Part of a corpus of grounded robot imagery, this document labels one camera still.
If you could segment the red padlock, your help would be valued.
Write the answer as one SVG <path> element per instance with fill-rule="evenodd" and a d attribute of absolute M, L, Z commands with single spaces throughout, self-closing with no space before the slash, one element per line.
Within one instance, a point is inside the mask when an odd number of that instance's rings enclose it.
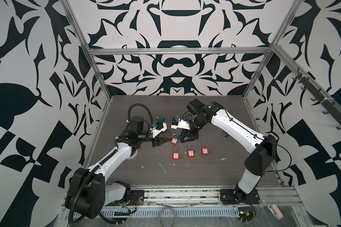
<path fill-rule="evenodd" d="M 180 160 L 180 153 L 177 146 L 173 148 L 172 160 Z"/>
<path fill-rule="evenodd" d="M 170 141 L 170 143 L 173 145 L 173 146 L 176 146 L 178 144 L 178 137 L 179 135 L 176 134 L 176 133 L 173 133 L 172 134 L 172 139 Z"/>
<path fill-rule="evenodd" d="M 187 145 L 187 156 L 188 158 L 194 158 L 195 157 L 195 151 L 191 144 Z"/>
<path fill-rule="evenodd" d="M 208 146 L 207 146 L 206 142 L 202 142 L 201 143 L 201 154 L 203 156 L 208 156 L 209 155 L 209 149 L 208 149 Z"/>

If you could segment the red padlock front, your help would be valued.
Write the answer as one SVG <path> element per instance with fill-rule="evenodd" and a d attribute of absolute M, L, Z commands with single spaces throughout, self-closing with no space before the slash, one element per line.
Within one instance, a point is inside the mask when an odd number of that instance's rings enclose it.
<path fill-rule="evenodd" d="M 173 148 L 172 160 L 180 160 L 180 153 L 177 146 Z"/>

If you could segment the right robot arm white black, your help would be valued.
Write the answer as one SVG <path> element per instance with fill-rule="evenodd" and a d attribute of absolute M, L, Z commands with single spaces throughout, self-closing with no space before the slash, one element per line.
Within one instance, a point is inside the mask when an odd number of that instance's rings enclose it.
<path fill-rule="evenodd" d="M 189 102 L 187 109 L 193 119 L 175 117 L 171 123 L 173 129 L 182 129 L 182 143 L 199 139 L 199 131 L 207 124 L 212 124 L 234 138 L 250 154 L 244 162 L 245 171 L 235 188 L 236 193 L 249 195 L 276 157 L 276 138 L 272 135 L 265 136 L 246 126 L 216 101 L 205 105 L 196 98 Z"/>

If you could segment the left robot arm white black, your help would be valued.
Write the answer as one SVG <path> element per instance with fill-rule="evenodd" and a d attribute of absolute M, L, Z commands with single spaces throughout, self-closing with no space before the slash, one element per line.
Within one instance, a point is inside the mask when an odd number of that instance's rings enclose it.
<path fill-rule="evenodd" d="M 102 213 L 105 205 L 118 202 L 125 206 L 130 199 L 131 186 L 121 181 L 106 185 L 109 177 L 127 159 L 136 156 L 143 142 L 150 141 L 153 147 L 162 145 L 160 134 L 167 133 L 164 117 L 158 117 L 154 122 L 149 108 L 139 104 L 146 110 L 150 121 L 141 116 L 132 116 L 131 111 L 137 104 L 129 107 L 127 125 L 119 136 L 114 139 L 114 148 L 95 164 L 82 168 L 74 173 L 70 181 L 70 188 L 65 200 L 65 207 L 69 210 L 68 224 L 75 226 L 84 218 L 94 219 L 99 216 L 105 222 L 119 225 L 127 217 L 134 214 L 136 209 L 127 211 L 121 218 L 106 218 Z"/>

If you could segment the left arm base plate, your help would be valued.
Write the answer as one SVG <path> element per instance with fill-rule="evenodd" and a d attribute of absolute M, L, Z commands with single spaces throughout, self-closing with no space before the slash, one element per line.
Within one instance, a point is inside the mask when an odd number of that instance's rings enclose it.
<path fill-rule="evenodd" d="M 144 190 L 132 190 L 130 197 L 126 205 L 140 206 L 144 204 L 145 191 Z"/>

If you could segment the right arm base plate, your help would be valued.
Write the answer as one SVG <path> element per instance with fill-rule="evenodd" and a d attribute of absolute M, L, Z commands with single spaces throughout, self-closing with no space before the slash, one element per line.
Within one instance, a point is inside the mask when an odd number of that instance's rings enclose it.
<path fill-rule="evenodd" d="M 256 189 L 249 194 L 244 193 L 241 189 L 220 189 L 220 201 L 224 205 L 233 204 L 260 204 L 260 196 Z"/>

